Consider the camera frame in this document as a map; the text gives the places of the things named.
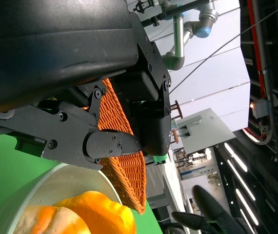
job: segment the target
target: wicker basket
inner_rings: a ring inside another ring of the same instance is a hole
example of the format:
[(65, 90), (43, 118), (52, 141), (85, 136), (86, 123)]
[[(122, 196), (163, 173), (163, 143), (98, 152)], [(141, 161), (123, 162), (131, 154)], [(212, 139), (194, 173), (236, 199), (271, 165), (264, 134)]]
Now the wicker basket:
[[(103, 83), (107, 93), (101, 99), (99, 128), (132, 133), (110, 80), (105, 79)], [(142, 152), (129, 156), (104, 158), (101, 164), (102, 172), (114, 185), (123, 205), (143, 214), (146, 201), (146, 175)]]

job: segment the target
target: cable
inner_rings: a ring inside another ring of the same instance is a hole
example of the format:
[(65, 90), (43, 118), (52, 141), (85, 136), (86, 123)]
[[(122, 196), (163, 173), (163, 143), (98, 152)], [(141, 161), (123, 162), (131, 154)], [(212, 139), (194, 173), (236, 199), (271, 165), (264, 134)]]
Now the cable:
[(264, 20), (266, 20), (267, 18), (269, 18), (270, 16), (272, 16), (273, 14), (275, 14), (276, 12), (278, 12), (278, 9), (275, 10), (274, 12), (270, 13), (269, 15), (267, 15), (266, 17), (264, 17), (263, 19), (261, 19), (260, 21), (256, 22), (255, 24), (253, 24), (251, 27), (249, 27), (248, 29), (244, 30), (243, 32), (241, 32), (240, 34), (236, 35), (234, 38), (232, 38), (230, 41), (226, 42), (225, 44), (223, 44), (218, 50), (216, 50), (214, 53), (212, 53), (209, 57), (207, 57), (206, 59), (203, 60), (203, 62), (201, 62), (192, 72), (190, 72), (175, 88), (173, 88), (172, 91), (169, 92), (169, 94), (171, 94), (175, 89), (177, 89), (191, 74), (193, 74), (203, 63), (205, 63), (210, 57), (212, 57), (215, 53), (217, 53), (219, 50), (221, 50), (223, 47), (225, 47), (227, 44), (229, 44), (230, 42), (232, 42), (234, 39), (236, 39), (237, 37), (241, 36), (242, 34), (246, 33), (247, 31), (249, 31), (251, 28), (255, 27), (257, 24), (263, 22)]
[(153, 40), (153, 38), (157, 37), (159, 34), (161, 34), (162, 32), (164, 32), (170, 25), (174, 24), (174, 22), (170, 23), (163, 31), (161, 31), (160, 33), (156, 34), (155, 36), (153, 36), (150, 41)]
[(170, 217), (168, 217), (168, 218), (166, 218), (166, 219), (163, 219), (163, 220), (157, 220), (157, 222), (161, 223), (161, 222), (167, 221), (167, 220), (169, 220), (169, 219), (170, 219)]

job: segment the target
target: green tablecloth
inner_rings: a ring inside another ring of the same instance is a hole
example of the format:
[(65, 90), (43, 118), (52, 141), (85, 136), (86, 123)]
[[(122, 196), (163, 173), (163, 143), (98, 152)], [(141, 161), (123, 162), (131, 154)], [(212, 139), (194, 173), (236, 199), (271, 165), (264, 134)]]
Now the green tablecloth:
[[(0, 136), (0, 203), (24, 184), (58, 165), (58, 162), (16, 151), (15, 145), (15, 138)], [(133, 214), (138, 234), (162, 233), (148, 203), (144, 215), (135, 211)]]

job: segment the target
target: metal bracket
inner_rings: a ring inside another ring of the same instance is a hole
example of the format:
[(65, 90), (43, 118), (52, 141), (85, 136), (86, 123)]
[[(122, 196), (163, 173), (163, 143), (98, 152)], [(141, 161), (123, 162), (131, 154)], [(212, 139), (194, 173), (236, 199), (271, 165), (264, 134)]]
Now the metal bracket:
[(138, 0), (138, 3), (136, 4), (136, 7), (133, 9), (133, 11), (137, 11), (139, 13), (144, 14), (144, 11), (150, 7), (154, 6), (153, 0), (148, 1), (140, 1)]

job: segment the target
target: fluorescent light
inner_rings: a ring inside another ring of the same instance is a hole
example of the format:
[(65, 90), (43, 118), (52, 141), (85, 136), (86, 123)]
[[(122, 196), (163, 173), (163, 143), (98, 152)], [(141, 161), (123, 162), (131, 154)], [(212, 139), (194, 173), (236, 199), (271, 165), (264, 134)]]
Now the fluorescent light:
[(276, 210), (275, 210), (274, 207), (270, 204), (270, 202), (269, 202), (267, 199), (265, 199), (265, 201), (266, 201), (267, 205), (270, 207), (270, 209), (271, 209), (273, 212), (276, 212)]
[(243, 215), (243, 217), (244, 217), (244, 219), (245, 219), (245, 222), (247, 223), (247, 226), (251, 229), (252, 233), (255, 234), (255, 232), (254, 232), (254, 230), (253, 230), (253, 228), (252, 228), (250, 222), (247, 220), (247, 217), (245, 216), (245, 213), (243, 212), (242, 209), (240, 209), (240, 211), (241, 211), (241, 213), (242, 213), (242, 215)]
[(248, 131), (246, 131), (244, 128), (242, 129), (244, 133), (253, 141), (256, 143), (260, 143), (260, 140), (256, 139), (253, 135), (251, 135)]
[(235, 152), (231, 149), (231, 147), (227, 144), (227, 143), (224, 143), (227, 151), (231, 154), (231, 155), (235, 155)]
[(228, 150), (228, 152), (231, 154), (231, 156), (237, 161), (238, 165), (240, 165), (240, 167), (247, 172), (247, 167), (245, 166), (245, 164), (242, 162), (242, 160), (235, 154), (235, 152), (231, 149), (231, 147), (225, 143), (224, 144), (226, 149)]
[(253, 201), (256, 201), (254, 195), (252, 194), (251, 190), (247, 187), (247, 185), (245, 184), (244, 180), (242, 179), (242, 177), (238, 174), (238, 172), (236, 171), (235, 167), (232, 165), (232, 163), (230, 162), (230, 160), (227, 160), (227, 162), (229, 163), (231, 169), (233, 170), (233, 172), (235, 173), (235, 175), (237, 176), (237, 178), (239, 179), (239, 181), (241, 182), (241, 184), (243, 185), (243, 187), (245, 188), (245, 190), (247, 191), (248, 195), (251, 197), (251, 199)]
[(252, 218), (252, 220), (254, 221), (254, 223), (258, 226), (258, 220), (256, 219), (255, 215), (253, 214), (251, 208), (247, 205), (246, 201), (244, 200), (244, 197), (242, 196), (241, 192), (239, 191), (239, 189), (236, 189), (236, 192), (241, 200), (241, 202), (243, 203), (243, 205), (245, 206), (248, 214), (250, 215), (250, 217)]

